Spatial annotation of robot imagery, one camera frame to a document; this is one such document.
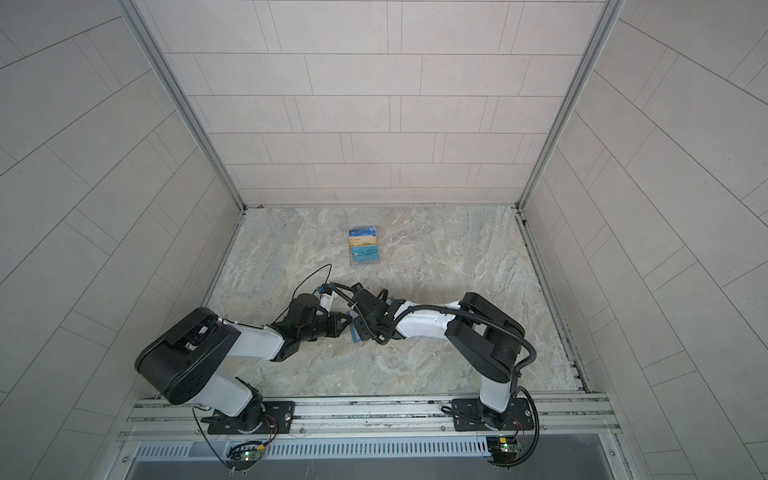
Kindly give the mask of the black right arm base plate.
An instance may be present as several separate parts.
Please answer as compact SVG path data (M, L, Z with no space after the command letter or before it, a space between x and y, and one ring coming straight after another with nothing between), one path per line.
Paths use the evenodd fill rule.
M504 412L485 406L479 398L455 398L441 410L453 419L455 430L459 432L535 429L533 409L522 397L512 398Z

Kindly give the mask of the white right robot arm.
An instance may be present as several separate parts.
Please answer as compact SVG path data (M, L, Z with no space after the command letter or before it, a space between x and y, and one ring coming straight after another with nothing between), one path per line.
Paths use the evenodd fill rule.
M350 291L347 304L362 340L380 345L415 337L450 342L481 375L480 402L490 411L507 409L520 371L536 357L524 327L475 292L433 305L393 299L385 290L374 295L360 283Z

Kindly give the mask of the blue-grey card holder wallet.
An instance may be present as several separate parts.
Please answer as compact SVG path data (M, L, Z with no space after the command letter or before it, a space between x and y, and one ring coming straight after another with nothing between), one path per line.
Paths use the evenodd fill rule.
M354 325L350 325L349 326L349 331L350 331L350 334L351 334L352 341L354 343L360 343L362 341L362 339L361 339L361 337L360 337L360 335L359 335L359 333L358 333L358 331L357 331L357 329L356 329L356 327Z

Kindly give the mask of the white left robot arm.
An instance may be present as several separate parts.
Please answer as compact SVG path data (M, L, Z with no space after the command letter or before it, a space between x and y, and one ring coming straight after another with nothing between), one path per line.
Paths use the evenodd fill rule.
M150 345L135 360L135 370L173 405L193 401L228 357L282 362L304 342L337 338L352 317L330 310L333 297L301 294L284 318L265 326L229 321L198 307Z

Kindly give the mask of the gold VIP card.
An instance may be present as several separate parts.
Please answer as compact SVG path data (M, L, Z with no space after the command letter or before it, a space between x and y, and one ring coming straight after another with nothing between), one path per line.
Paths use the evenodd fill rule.
M364 246L376 246L377 241L372 239L351 239L350 246L352 248L364 247Z

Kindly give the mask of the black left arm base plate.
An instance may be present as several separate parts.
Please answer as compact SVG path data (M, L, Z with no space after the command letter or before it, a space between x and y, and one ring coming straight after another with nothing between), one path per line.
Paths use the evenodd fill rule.
M206 433L212 435L288 434L295 407L293 401L261 401L249 405L237 417L215 410L200 421L207 426Z

